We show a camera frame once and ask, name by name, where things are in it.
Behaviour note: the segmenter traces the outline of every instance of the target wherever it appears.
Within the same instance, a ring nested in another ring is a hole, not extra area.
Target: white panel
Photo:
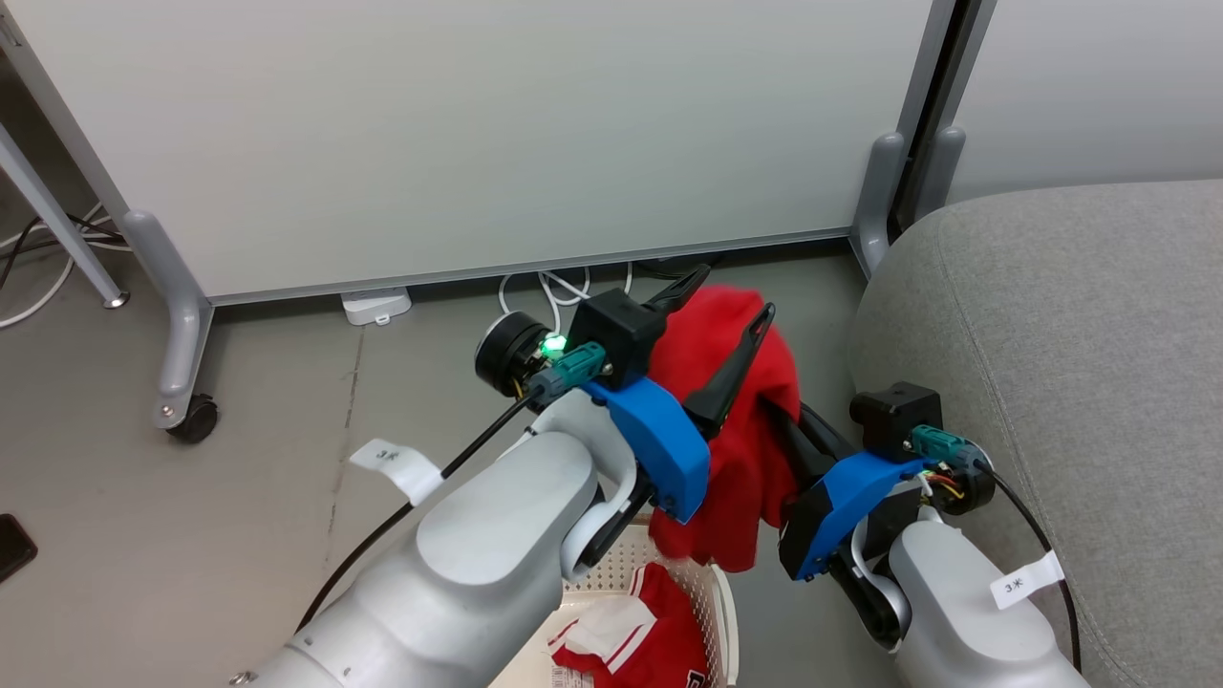
[[[998,0],[949,202],[1223,176],[1223,2]]]
[[[929,0],[9,0],[210,296],[846,226]]]

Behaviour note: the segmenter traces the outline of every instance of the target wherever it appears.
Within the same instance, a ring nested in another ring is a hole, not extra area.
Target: black phone
[[[12,514],[0,516],[0,583],[32,562],[37,555],[38,547],[17,519]]]

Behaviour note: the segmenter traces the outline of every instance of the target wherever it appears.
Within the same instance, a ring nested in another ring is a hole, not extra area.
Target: red cloth
[[[634,617],[626,600],[603,600],[548,642],[552,660],[589,673],[594,688],[704,687],[704,640],[684,590],[665,568],[648,563],[634,574],[629,594],[645,604],[641,623],[624,623]]]
[[[682,402],[709,381],[762,307],[755,291],[701,288],[668,317],[649,362],[651,380]],[[687,525],[654,512],[649,536],[662,554],[702,565],[713,560],[730,572],[755,566],[758,521],[780,528],[781,505],[797,490],[766,403],[799,420],[799,376],[775,326],[764,336],[722,434],[709,444],[709,489],[701,508]]]

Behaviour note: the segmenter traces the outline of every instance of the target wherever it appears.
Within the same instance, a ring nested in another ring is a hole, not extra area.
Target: cable connector
[[[953,467],[966,468],[971,467],[974,461],[985,458],[972,442],[928,425],[912,429],[909,441],[912,444],[912,453],[934,463],[944,462]]]
[[[607,352],[594,341],[587,341],[572,352],[556,359],[527,381],[527,395],[547,407],[564,397],[570,390],[586,385],[603,375]]]

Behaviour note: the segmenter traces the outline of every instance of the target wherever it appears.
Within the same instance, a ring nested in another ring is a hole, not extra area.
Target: plastic basket
[[[709,664],[708,688],[734,686],[739,676],[739,627],[735,601],[726,574],[715,566],[668,560],[651,543],[645,523],[635,522],[624,530],[615,545],[576,585],[565,584],[558,609],[514,657],[490,688],[591,688],[589,677],[553,665],[548,639],[577,618],[599,598],[625,595],[638,567],[658,562],[692,600],[692,612],[704,635],[704,654]]]

